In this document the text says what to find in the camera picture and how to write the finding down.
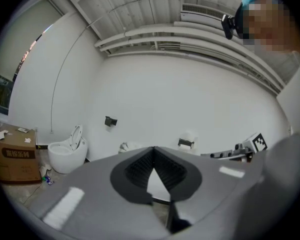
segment window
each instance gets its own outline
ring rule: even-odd
[[[42,34],[31,44],[29,50],[27,50],[26,53],[23,55],[18,67],[15,70],[12,81],[10,81],[0,75],[0,113],[8,115],[11,93],[12,93],[12,89],[14,87],[17,75],[19,73],[19,70],[21,69],[21,66],[24,63],[25,59],[27,58],[29,52],[31,51],[31,49],[34,47],[34,45],[36,44],[36,42],[39,40],[39,38],[41,36],[42,36]]]

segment air vent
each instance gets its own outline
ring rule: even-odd
[[[207,7],[203,7],[196,4],[190,4],[190,3],[183,3],[182,4],[182,12],[188,12],[188,13],[196,13],[196,14],[203,14],[203,15],[209,15],[217,19],[222,19],[224,16],[224,13],[213,10]]]

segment air conditioner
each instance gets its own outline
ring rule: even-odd
[[[206,6],[183,3],[181,5],[181,21],[193,22],[222,30],[221,20],[224,13]]]

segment black headset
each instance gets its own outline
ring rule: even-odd
[[[243,10],[242,3],[239,8],[236,10],[235,16],[229,16],[224,14],[221,20],[221,25],[225,34],[225,37],[229,40],[234,36],[234,30],[237,32],[239,38],[249,38],[249,36],[244,35],[244,27],[243,27]]]

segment cardboard box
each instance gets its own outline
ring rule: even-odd
[[[8,185],[31,185],[42,182],[36,158],[36,135],[18,131],[17,126],[0,122],[0,131],[7,130],[0,140],[0,182]]]

